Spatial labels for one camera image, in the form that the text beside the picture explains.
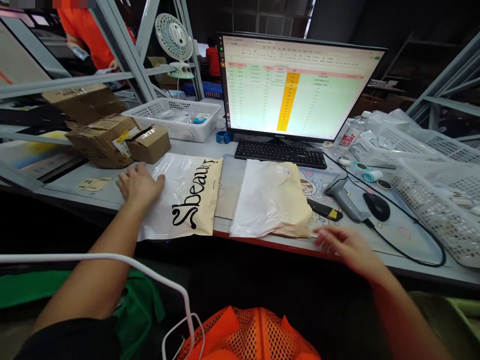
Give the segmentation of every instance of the metal shelving frame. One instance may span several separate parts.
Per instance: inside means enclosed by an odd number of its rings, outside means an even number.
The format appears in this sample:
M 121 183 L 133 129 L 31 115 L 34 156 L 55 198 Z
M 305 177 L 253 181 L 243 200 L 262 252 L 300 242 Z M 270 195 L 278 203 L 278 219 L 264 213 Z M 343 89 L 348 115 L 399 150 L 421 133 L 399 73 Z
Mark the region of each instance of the metal shelving frame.
M 389 75 L 390 70 L 394 67 L 395 63 L 399 59 L 400 55 L 403 53 L 405 47 L 408 44 L 419 44 L 419 45 L 430 45 L 430 46 L 438 46 L 438 47 L 444 47 L 444 48 L 460 48 L 461 45 L 456 45 L 456 44 L 451 44 L 451 43 L 446 43 L 446 42 L 435 42 L 435 41 L 426 41 L 426 40 L 416 40 L 414 39 L 415 36 L 415 30 L 412 30 L 408 37 L 406 38 L 405 42 L 401 46 L 400 50 L 396 53 L 395 57 L 393 58 L 392 62 L 386 69 L 385 73 L 381 77 L 381 80 L 385 79 L 392 79 L 392 80 L 410 80 L 409 77 L 404 77 L 404 76 L 396 76 L 396 75 Z
M 175 68 L 171 65 L 162 65 L 145 69 L 143 65 L 150 38 L 152 36 L 156 37 L 154 24 L 157 17 L 159 2 L 160 0 L 146 1 L 136 44 L 133 43 L 127 30 L 127 26 L 125 25 L 114 1 L 96 0 L 96 7 L 89 9 L 122 72 L 2 85 L 0 86 L 0 100 L 119 80 L 128 81 L 136 99 L 141 104 L 155 100 L 159 95 L 167 97 L 167 92 L 153 85 L 150 82 L 149 76 L 165 74 L 174 71 Z M 188 35 L 193 39 L 186 0 L 173 0 L 173 2 L 175 5 L 176 16 L 180 19 L 182 24 L 184 24 Z M 205 95 L 202 87 L 202 79 L 200 77 L 200 66 L 195 52 L 193 52 L 189 65 L 195 74 L 195 78 L 193 79 L 195 93 L 197 94 L 198 100 L 202 100 L 205 98 Z M 0 131 L 0 138 L 70 145 L 68 140 L 20 134 L 17 132 Z M 12 168 L 0 159 L 0 182 L 1 181 L 14 188 L 18 188 L 19 190 L 26 190 L 29 192 L 34 192 L 45 185 L 43 182 Z
M 475 77 L 479 68 L 480 32 L 410 106 L 406 114 L 417 123 L 422 123 L 428 119 L 428 129 L 431 130 L 437 130 L 439 127 L 440 107 L 455 109 L 480 117 L 479 106 L 450 99 L 452 95 L 480 84 L 480 76 Z M 461 142 L 478 139 L 480 139 L 480 135 L 456 138 Z

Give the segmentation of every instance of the keyboard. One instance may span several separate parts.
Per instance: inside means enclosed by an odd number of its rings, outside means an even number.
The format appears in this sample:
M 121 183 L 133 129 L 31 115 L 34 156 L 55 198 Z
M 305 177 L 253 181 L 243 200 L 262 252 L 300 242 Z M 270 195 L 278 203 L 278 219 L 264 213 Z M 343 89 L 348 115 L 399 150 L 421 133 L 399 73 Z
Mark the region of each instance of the keyboard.
M 321 150 L 261 141 L 240 140 L 236 147 L 235 158 L 291 162 L 298 166 L 315 169 L 327 168 Z

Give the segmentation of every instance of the black shirt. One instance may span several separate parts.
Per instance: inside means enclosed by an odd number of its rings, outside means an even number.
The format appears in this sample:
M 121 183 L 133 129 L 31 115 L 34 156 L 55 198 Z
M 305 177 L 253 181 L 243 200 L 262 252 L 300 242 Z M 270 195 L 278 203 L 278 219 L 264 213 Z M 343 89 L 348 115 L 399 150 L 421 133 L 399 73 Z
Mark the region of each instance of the black shirt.
M 110 360 L 120 358 L 115 317 L 79 318 L 47 326 L 23 344 L 15 360 Z

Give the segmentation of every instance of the spreadsheet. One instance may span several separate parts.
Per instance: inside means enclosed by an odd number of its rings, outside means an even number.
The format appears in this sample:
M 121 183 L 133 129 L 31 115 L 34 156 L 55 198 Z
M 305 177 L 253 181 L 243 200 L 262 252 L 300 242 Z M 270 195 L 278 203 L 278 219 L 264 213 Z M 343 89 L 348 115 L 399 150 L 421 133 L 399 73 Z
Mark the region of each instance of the spreadsheet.
M 384 51 L 223 36 L 230 127 L 333 140 Z

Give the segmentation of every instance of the human hand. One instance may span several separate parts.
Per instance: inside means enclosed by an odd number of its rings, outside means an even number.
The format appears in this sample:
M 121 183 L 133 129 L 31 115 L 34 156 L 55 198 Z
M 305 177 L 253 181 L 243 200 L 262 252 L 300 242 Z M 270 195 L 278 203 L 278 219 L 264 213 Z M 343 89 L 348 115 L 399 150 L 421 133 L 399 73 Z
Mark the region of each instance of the human hand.
M 155 181 L 144 162 L 129 167 L 126 173 L 118 176 L 116 185 L 125 200 L 125 206 L 135 211 L 146 211 L 160 196 L 165 185 L 165 175 Z
M 113 69 L 114 72 L 120 71 L 120 66 L 117 60 L 112 60 L 110 65 L 108 65 L 110 69 Z
M 315 245 L 329 244 L 340 254 L 345 265 L 371 285 L 382 285 L 388 281 L 390 271 L 358 232 L 338 226 L 322 226 L 313 232 L 318 234 Z

